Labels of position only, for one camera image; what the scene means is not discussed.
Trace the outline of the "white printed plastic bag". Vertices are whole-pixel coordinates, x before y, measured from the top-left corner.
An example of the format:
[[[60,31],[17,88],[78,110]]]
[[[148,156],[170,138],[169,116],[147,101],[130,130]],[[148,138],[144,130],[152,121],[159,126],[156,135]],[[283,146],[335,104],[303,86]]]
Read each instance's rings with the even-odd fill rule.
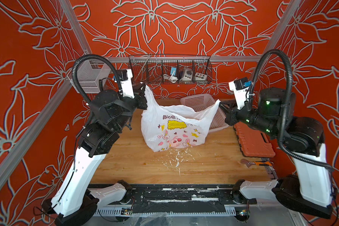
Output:
[[[141,131],[145,143],[154,152],[170,148],[187,148],[202,145],[218,111],[220,100],[196,112],[185,105],[159,105],[149,87],[146,87],[147,110],[141,118]]]

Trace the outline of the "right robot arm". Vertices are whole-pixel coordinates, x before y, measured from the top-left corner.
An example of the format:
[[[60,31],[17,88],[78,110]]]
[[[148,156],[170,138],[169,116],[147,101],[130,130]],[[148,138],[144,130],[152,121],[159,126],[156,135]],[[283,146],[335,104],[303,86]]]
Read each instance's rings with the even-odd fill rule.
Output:
[[[286,87],[267,88],[259,93],[253,107],[254,88],[261,67],[270,55],[278,56],[285,68]],[[337,189],[332,185],[333,167],[326,160],[326,145],[322,124],[309,117],[294,116],[296,95],[292,90],[293,72],[288,56],[281,50],[267,51],[259,60],[251,80],[238,79],[229,83],[235,98],[219,104],[225,113],[225,123],[244,123],[277,141],[278,147],[294,161],[297,175],[265,182],[239,180],[233,188],[233,198],[265,199],[279,202],[289,210],[330,219],[337,212]]]

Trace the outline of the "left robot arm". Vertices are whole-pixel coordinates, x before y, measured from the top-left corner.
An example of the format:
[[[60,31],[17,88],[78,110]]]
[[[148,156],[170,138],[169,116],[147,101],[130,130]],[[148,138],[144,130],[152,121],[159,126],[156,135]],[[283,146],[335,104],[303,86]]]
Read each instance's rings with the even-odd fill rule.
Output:
[[[89,60],[99,60],[110,68],[118,90],[100,88],[94,99],[89,98],[78,80],[80,66]],[[128,75],[116,70],[103,56],[88,54],[78,58],[72,68],[72,80],[88,104],[90,115],[76,136],[73,162],[66,178],[55,196],[41,206],[41,213],[54,217],[57,226],[81,226],[98,209],[111,203],[134,203],[132,186],[124,180],[102,189],[89,190],[88,187],[122,130],[131,127],[135,111],[147,109],[146,85],[133,86]]]

